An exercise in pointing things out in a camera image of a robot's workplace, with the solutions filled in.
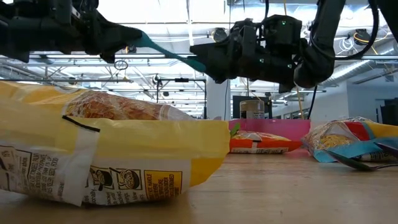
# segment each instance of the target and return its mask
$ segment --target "white wall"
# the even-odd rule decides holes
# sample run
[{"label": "white wall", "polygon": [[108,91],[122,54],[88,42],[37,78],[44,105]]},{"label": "white wall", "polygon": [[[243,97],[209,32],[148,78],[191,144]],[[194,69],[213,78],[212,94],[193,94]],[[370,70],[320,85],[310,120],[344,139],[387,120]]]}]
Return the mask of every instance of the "white wall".
[{"label": "white wall", "polygon": [[[302,102],[303,110],[311,105],[312,94],[305,97]],[[273,117],[298,111],[298,102],[289,102],[288,106],[279,106],[272,110]],[[327,88],[326,93],[317,93],[315,103],[312,109],[311,120],[314,122],[332,121],[336,119],[347,118],[348,113],[348,95],[346,83],[340,83],[338,87]]]},{"label": "white wall", "polygon": [[396,85],[348,85],[347,90],[349,115],[361,116],[372,121],[377,121],[376,108],[379,108],[384,100],[398,98],[398,86]]}]

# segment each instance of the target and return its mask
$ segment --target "green leaf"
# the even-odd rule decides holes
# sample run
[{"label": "green leaf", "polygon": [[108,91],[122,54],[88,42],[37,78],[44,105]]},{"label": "green leaf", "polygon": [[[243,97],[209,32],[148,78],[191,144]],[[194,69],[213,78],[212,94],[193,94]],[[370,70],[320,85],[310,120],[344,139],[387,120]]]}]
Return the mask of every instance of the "green leaf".
[{"label": "green leaf", "polygon": [[236,123],[234,127],[229,132],[231,137],[233,137],[236,133],[238,133],[239,129],[241,129],[241,123]]}]

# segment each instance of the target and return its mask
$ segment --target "yellow bag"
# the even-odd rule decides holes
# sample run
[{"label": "yellow bag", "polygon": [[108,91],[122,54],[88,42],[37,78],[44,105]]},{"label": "yellow bag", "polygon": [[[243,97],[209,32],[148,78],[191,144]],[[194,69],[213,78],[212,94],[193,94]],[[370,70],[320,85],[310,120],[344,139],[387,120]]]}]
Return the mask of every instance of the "yellow bag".
[{"label": "yellow bag", "polygon": [[0,83],[3,190],[74,205],[162,200],[204,182],[229,151],[224,121],[62,116],[45,94],[30,97],[39,87]]}]

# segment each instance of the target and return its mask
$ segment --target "ceiling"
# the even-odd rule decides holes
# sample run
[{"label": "ceiling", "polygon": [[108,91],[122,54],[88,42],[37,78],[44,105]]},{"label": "ceiling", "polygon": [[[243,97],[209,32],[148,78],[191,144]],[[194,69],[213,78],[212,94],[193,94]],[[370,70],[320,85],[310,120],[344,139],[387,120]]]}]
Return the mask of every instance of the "ceiling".
[{"label": "ceiling", "polygon": [[[211,35],[208,36],[208,34],[211,34],[217,27],[228,29],[231,26],[230,21],[233,23],[247,17],[253,18],[255,22],[264,18],[265,6],[261,4],[261,0],[246,0],[245,2],[243,7],[242,1],[236,1],[236,4],[231,7],[231,13],[229,13],[229,6],[224,0],[101,0],[98,10],[107,20],[141,29],[163,48],[184,56],[190,54],[189,46],[192,44],[213,42]],[[302,20],[306,25],[315,17],[316,2],[316,0],[287,1],[287,14]],[[351,54],[352,51],[361,49],[345,38],[348,33],[352,34],[357,28],[371,31],[373,20],[370,10],[366,7],[367,0],[347,1],[335,39],[337,54]],[[283,0],[271,0],[269,16],[273,14],[284,14]],[[378,43],[379,45],[390,41],[392,37],[382,17],[380,27],[378,37],[380,39],[384,37],[384,39]],[[306,31],[306,26],[304,26],[303,36],[308,36]],[[43,61],[37,54],[47,54],[49,59]],[[4,69],[12,67],[14,71],[18,71],[28,79],[43,77],[54,80],[70,77],[87,79],[91,81],[80,82],[78,85],[95,90],[102,89],[100,91],[112,89],[114,90],[113,94],[149,101],[155,101],[156,92],[153,78],[156,75],[160,78],[206,78],[206,75],[194,71],[184,63],[162,57],[163,55],[152,49],[138,49],[134,55],[126,54],[121,50],[117,58],[128,64],[128,68],[122,71],[116,70],[114,65],[106,64],[97,56],[84,55],[83,52],[74,52],[73,55],[62,55],[60,52],[33,52],[28,64],[4,57],[0,58],[0,63]],[[355,62],[336,62],[336,66],[351,63]],[[1,73],[3,77],[7,78],[6,74],[7,72]],[[246,85],[246,80],[233,80],[231,82],[232,94],[246,94]],[[256,81],[250,83],[249,88],[252,90],[277,90],[278,84]],[[201,114],[203,105],[200,102],[203,102],[204,97],[202,89],[204,89],[202,82],[169,82],[162,90],[168,91],[169,96],[160,94],[160,99],[169,103],[171,101],[176,103],[178,99],[198,99],[189,105],[186,105],[185,102],[177,107],[183,108],[190,114]]]}]

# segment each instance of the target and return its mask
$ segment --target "black strip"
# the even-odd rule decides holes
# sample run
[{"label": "black strip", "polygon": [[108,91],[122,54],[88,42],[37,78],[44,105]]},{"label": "black strip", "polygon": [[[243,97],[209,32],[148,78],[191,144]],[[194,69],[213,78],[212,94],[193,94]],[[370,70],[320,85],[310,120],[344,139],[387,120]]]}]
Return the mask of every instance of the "black strip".
[{"label": "black strip", "polygon": [[71,119],[70,117],[68,117],[66,115],[63,115],[62,119],[65,119],[65,120],[67,120],[69,122],[72,122],[73,124],[75,124],[75,125],[77,125],[77,126],[79,126],[81,128],[84,128],[84,129],[87,129],[87,130],[90,130],[90,131],[95,131],[95,132],[100,132],[101,131],[99,128],[94,128],[94,127],[90,127],[90,126],[87,126],[87,125],[84,125],[84,124],[80,124],[79,122],[75,121],[74,119]]}]

